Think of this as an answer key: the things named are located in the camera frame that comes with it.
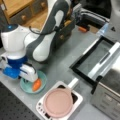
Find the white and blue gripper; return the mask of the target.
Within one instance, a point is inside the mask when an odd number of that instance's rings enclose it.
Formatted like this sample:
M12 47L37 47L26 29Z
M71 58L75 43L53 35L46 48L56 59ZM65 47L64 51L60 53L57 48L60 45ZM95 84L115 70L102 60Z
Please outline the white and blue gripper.
M18 59L10 59L6 54L1 55L3 64L3 73L13 79L22 77L29 82L35 82L38 79L36 69L28 63L26 56Z

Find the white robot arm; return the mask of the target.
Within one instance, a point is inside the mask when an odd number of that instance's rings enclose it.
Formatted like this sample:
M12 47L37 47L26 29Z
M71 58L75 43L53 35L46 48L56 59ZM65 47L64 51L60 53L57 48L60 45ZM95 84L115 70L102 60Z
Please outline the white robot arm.
M41 30L10 24L1 31L5 75L13 79L22 77L30 82L38 79L37 70L27 60L44 62L48 59L53 40L62 30L71 7L71 0L47 0L47 3L48 14Z

